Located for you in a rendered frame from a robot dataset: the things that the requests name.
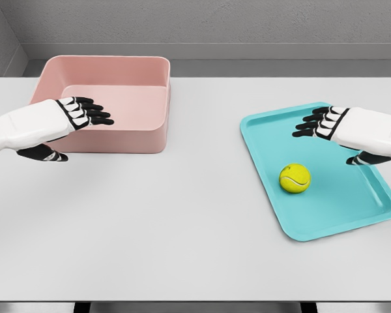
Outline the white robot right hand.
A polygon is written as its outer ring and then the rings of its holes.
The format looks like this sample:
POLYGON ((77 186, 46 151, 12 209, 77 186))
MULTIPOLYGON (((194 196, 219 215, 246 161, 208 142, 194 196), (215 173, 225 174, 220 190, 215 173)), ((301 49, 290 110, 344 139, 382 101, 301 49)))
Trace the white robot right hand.
POLYGON ((391 161, 391 115, 363 108, 316 108, 297 125, 294 137, 315 137, 354 149, 359 154, 348 165, 375 165, 391 161))

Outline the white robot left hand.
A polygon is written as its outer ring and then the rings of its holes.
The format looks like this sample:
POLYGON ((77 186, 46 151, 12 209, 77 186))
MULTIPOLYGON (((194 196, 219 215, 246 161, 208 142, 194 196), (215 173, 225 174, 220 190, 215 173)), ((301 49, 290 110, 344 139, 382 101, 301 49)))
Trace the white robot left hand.
POLYGON ((18 155, 43 162, 66 162, 68 157, 47 145, 92 125, 113 125, 104 107, 86 97, 44 100, 9 114, 7 145, 18 155))

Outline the blue rectangular tray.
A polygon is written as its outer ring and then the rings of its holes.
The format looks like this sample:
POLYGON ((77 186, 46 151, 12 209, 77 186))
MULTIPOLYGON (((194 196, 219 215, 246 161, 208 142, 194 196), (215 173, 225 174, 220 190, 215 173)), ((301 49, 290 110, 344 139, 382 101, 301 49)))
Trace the blue rectangular tray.
POLYGON ((282 230, 297 241, 354 230, 391 219, 391 189, 375 166, 346 164, 356 153, 327 140, 294 138, 295 126, 315 102, 244 117, 240 131, 282 230), (311 184, 299 194, 286 192, 280 172, 305 166, 311 184))

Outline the yellow tennis ball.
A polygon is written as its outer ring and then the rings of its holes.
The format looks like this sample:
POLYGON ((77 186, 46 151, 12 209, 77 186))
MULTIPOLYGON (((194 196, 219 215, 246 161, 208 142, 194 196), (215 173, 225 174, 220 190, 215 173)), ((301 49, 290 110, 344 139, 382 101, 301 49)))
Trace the yellow tennis ball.
POLYGON ((311 183, 311 173, 305 166, 291 163, 280 172, 279 183, 286 192, 299 194, 308 189, 311 183))

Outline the pink rectangular basket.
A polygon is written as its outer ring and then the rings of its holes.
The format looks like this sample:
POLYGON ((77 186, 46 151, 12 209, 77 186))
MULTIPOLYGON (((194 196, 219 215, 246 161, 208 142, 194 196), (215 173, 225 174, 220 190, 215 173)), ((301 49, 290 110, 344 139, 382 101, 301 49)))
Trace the pink rectangular basket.
POLYGON ((167 143, 170 63, 163 57, 59 55, 49 59, 31 103, 87 97, 113 125, 75 131, 49 145, 69 153, 159 153, 167 143))

